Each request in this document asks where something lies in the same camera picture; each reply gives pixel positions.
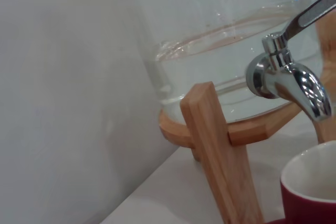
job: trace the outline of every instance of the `wooden leg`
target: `wooden leg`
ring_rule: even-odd
[[[201,161],[201,157],[200,157],[199,153],[196,151],[196,149],[191,149],[191,152],[193,153],[194,159],[197,162],[200,162]]]
[[[313,124],[317,133],[319,144],[336,140],[335,117],[326,119],[319,123],[314,122]]]
[[[180,104],[226,224],[264,223],[246,146],[233,147],[212,82],[196,84]]]

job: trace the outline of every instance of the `white countertop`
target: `white countertop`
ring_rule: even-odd
[[[270,139],[248,146],[251,171],[266,221],[283,218],[280,173],[296,154],[317,144],[302,112]],[[206,177],[191,151],[179,148],[102,224],[223,223]]]

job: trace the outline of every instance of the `mug rim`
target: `mug rim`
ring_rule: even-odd
[[[288,183],[286,183],[286,179],[285,179],[285,173],[286,171],[290,168],[290,166],[296,162],[297,160],[301,159],[301,156],[302,155],[305,155],[305,154],[308,154],[308,153],[311,153],[311,152],[315,152],[316,150],[320,150],[320,149],[323,149],[323,148],[326,148],[327,146],[329,145],[336,145],[336,141],[333,140],[333,141],[329,141],[327,143],[324,143],[324,144],[319,144],[317,146],[314,146],[298,155],[296,155],[294,158],[292,158],[284,167],[284,169],[282,170],[281,172],[281,184],[284,186],[284,188],[286,190],[288,190],[290,193],[296,195],[296,196],[299,196],[303,199],[306,199],[306,200],[310,200],[310,201],[317,201],[317,202],[322,202],[322,203],[333,203],[333,204],[336,204],[336,199],[321,199],[321,198],[316,198],[316,197],[311,197],[311,196],[307,196],[307,195],[304,195],[302,193],[299,193],[298,191],[292,189]]]

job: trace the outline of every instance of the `wooden stand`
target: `wooden stand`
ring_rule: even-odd
[[[336,12],[317,24],[324,56],[321,80],[336,100]],[[301,109],[287,104],[252,119],[226,123],[212,82],[196,84],[180,104],[186,125],[170,120],[162,111],[163,135],[172,143],[191,148],[200,161],[226,224],[264,223],[249,167],[246,145],[265,140]],[[314,123],[319,143],[336,139],[334,118]]]

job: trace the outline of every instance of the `water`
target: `water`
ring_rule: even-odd
[[[148,72],[165,112],[183,122],[180,100],[195,83],[212,81],[227,121],[237,121],[287,103],[254,96],[246,87],[245,69],[264,52],[261,38],[280,31],[295,15],[291,8],[262,8],[233,25],[223,26],[184,41],[163,42],[148,64]],[[314,26],[293,38],[295,60],[318,76],[322,58]]]

